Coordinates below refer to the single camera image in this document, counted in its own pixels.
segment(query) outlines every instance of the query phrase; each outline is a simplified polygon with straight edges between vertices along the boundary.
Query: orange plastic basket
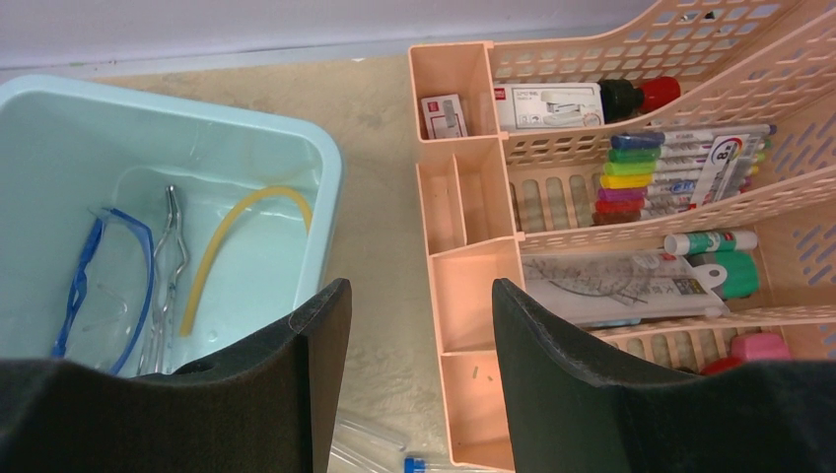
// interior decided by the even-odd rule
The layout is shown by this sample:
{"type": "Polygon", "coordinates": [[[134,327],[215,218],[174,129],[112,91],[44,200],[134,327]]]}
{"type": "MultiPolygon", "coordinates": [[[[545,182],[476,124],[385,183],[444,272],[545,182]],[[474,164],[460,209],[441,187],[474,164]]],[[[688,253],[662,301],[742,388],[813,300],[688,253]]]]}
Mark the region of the orange plastic basket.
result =
{"type": "Polygon", "coordinates": [[[762,288],[730,304],[733,315],[596,335],[672,367],[702,368],[741,330],[780,331],[799,358],[830,356],[825,339],[836,330],[836,306],[829,305],[836,304],[834,4],[660,0],[630,24],[598,36],[410,49],[418,182],[454,463],[514,469],[491,284],[509,278],[523,287],[521,252],[657,248],[670,233],[752,228],[761,241],[754,256],[762,288]],[[625,78],[641,84],[660,75],[676,77],[684,93],[641,117],[595,128],[499,130],[496,83],[625,78]],[[428,140],[419,100],[446,94],[461,98],[471,136],[428,140]],[[591,227],[594,183],[613,133],[747,123],[779,130],[753,190],[674,216],[591,227]]]}

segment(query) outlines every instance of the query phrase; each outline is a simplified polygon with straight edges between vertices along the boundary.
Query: yellow rubber tube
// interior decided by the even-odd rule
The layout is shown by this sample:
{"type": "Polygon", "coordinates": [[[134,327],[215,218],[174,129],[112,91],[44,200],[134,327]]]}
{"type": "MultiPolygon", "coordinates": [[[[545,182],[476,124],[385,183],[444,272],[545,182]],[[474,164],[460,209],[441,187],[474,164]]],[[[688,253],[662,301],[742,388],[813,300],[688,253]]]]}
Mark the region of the yellow rubber tube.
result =
{"type": "Polygon", "coordinates": [[[218,255],[218,249],[221,246],[221,242],[224,240],[224,237],[232,224],[241,212],[246,210],[246,208],[250,205],[258,202],[259,200],[266,199],[267,197],[276,196],[290,197],[302,213],[302,219],[305,221],[306,231],[311,231],[311,218],[313,217],[313,214],[311,213],[311,206],[308,205],[308,202],[302,194],[290,187],[264,187],[263,189],[256,190],[242,199],[242,201],[236,204],[236,206],[230,210],[230,213],[224,217],[224,220],[221,221],[221,225],[218,226],[218,229],[215,230],[215,234],[212,235],[212,239],[209,240],[209,245],[206,246],[206,251],[203,253],[203,258],[200,260],[200,266],[197,267],[197,274],[194,275],[194,283],[191,285],[191,292],[188,295],[188,303],[185,305],[185,314],[183,315],[183,321],[180,324],[180,337],[189,336],[192,328],[194,328],[194,316],[197,313],[197,306],[200,304],[200,297],[203,295],[203,287],[206,285],[206,278],[209,276],[209,270],[212,269],[212,264],[215,262],[215,256],[218,255]]]}

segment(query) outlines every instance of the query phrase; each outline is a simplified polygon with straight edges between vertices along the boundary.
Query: white wall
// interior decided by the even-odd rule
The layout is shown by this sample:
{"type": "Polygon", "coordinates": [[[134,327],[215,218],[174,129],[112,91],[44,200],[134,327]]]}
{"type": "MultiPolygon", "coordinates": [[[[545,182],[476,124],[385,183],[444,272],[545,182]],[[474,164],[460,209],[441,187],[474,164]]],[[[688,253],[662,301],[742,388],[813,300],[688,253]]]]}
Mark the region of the white wall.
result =
{"type": "Polygon", "coordinates": [[[0,70],[624,24],[653,0],[0,0],[0,70]]]}

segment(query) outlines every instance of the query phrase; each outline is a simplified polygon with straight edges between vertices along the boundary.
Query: beige tabletop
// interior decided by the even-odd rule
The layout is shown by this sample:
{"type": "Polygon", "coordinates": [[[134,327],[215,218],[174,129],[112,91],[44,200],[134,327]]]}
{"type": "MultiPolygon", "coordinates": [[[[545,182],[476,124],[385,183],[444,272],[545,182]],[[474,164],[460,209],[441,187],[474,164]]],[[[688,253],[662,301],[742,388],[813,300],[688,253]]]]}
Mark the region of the beige tabletop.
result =
{"type": "MultiPolygon", "coordinates": [[[[408,434],[411,450],[446,453],[406,57],[102,82],[302,118],[330,133],[347,176],[325,279],[349,279],[354,300],[340,408],[408,434]]],[[[396,465],[396,455],[366,447],[396,465]]]]}

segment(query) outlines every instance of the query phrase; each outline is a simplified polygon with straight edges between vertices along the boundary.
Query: blue marker cap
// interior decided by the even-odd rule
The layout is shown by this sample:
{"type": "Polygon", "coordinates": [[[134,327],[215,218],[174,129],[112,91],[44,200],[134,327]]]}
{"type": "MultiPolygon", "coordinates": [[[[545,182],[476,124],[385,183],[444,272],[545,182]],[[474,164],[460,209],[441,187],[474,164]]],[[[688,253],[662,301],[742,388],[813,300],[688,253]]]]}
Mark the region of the blue marker cap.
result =
{"type": "Polygon", "coordinates": [[[622,133],[610,137],[609,143],[616,150],[650,150],[664,144],[664,133],[622,133]]]}
{"type": "Polygon", "coordinates": [[[407,456],[403,459],[403,473],[424,473],[426,463],[421,458],[407,456]]]}

